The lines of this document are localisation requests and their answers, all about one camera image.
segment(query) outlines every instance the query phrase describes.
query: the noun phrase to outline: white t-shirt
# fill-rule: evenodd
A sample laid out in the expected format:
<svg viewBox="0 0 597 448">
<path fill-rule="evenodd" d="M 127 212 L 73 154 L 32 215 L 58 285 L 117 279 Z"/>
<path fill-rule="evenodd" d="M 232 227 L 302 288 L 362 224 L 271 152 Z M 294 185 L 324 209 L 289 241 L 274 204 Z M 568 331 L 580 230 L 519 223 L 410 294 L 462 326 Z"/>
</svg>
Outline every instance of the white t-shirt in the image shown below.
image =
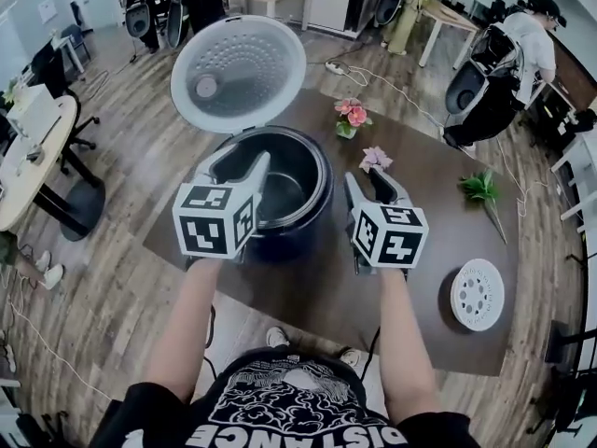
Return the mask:
<svg viewBox="0 0 597 448">
<path fill-rule="evenodd" d="M 526 12 L 514 13 L 504 20 L 503 27 L 506 34 L 516 40 L 524 55 L 521 90 L 516 95 L 517 100 L 528 104 L 533 93 L 535 73 L 539 68 L 544 70 L 556 69 L 556 54 L 553 40 L 541 23 Z"/>
</svg>

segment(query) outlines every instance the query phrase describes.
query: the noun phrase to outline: blue chair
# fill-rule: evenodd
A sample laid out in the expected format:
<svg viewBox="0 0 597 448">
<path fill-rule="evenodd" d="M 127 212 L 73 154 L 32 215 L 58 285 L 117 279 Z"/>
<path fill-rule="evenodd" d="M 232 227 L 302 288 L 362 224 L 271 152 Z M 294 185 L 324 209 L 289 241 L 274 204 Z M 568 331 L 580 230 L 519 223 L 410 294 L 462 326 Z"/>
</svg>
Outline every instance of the blue chair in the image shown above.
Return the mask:
<svg viewBox="0 0 597 448">
<path fill-rule="evenodd" d="M 71 43 L 73 44 L 73 48 L 76 49 L 79 47 L 83 47 L 83 49 L 85 50 L 85 53 L 87 53 L 87 58 L 88 60 L 91 60 L 91 55 L 89 53 L 89 51 L 87 50 L 87 45 L 85 45 L 85 39 L 83 38 L 83 31 L 81 30 L 81 27 L 78 25 L 75 25 L 74 23 L 72 25 L 68 25 L 64 30 L 62 30 L 61 33 L 61 37 L 64 38 L 65 36 L 69 36 L 71 39 Z"/>
</svg>

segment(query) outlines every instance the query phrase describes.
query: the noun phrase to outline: dark wooden table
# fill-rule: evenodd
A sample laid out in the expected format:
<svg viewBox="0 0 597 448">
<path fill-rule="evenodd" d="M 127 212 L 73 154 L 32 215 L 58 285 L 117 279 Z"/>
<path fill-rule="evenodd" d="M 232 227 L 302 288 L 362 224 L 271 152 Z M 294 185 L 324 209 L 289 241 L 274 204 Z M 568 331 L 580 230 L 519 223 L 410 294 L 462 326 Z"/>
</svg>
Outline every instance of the dark wooden table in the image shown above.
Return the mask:
<svg viewBox="0 0 597 448">
<path fill-rule="evenodd" d="M 517 188 L 505 177 L 495 175 L 506 245 L 485 211 L 466 203 L 458 189 L 460 177 L 486 169 L 484 164 L 403 124 L 370 115 L 373 128 L 360 131 L 352 141 L 338 138 L 334 100 L 318 91 L 301 91 L 272 122 L 310 134 L 331 160 L 336 187 L 331 211 L 323 224 L 324 234 L 316 250 L 304 260 L 284 266 L 227 264 L 218 289 L 294 327 L 367 350 L 380 324 L 380 281 L 376 276 L 354 274 L 352 249 L 344 233 L 347 206 L 342 179 L 346 171 L 351 171 L 364 187 L 366 179 L 358 169 L 363 148 L 379 146 L 394 159 L 388 173 L 405 187 L 413 204 L 422 207 L 429 223 L 429 237 L 417 268 L 410 272 L 409 287 L 434 367 L 499 375 L 516 298 Z M 144 244 L 183 267 L 172 220 L 173 201 L 174 195 Z M 491 261 L 506 287 L 502 315 L 491 329 L 479 333 L 461 326 L 450 305 L 454 276 L 466 262 L 476 258 Z"/>
</svg>

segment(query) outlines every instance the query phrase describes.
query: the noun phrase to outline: black pot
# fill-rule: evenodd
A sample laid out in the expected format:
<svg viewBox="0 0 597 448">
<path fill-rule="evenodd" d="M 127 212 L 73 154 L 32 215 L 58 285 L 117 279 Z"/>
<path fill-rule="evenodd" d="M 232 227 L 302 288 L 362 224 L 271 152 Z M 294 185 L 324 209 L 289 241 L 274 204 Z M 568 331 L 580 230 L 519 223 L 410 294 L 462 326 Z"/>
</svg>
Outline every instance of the black pot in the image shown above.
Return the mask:
<svg viewBox="0 0 597 448">
<path fill-rule="evenodd" d="M 309 253 L 334 189 L 332 167 L 323 149 L 307 134 L 280 126 L 246 130 L 221 147 L 233 144 L 237 148 L 212 170 L 218 183 L 243 177 L 261 152 L 271 155 L 257 209 L 257 232 L 247 245 L 246 257 L 285 262 Z"/>
</svg>

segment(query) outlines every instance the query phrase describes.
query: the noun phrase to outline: black t-shirt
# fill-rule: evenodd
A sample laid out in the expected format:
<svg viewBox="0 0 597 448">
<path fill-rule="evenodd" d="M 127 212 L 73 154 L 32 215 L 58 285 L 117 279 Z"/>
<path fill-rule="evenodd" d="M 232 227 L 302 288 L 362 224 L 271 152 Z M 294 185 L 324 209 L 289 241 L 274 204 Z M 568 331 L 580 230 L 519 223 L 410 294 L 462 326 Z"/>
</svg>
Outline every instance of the black t-shirt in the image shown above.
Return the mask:
<svg viewBox="0 0 597 448">
<path fill-rule="evenodd" d="M 458 413 L 423 413 L 396 427 L 367 409 L 365 388 L 341 362 L 290 351 L 233 362 L 187 405 L 154 384 L 129 388 L 90 448 L 479 447 Z"/>
</svg>

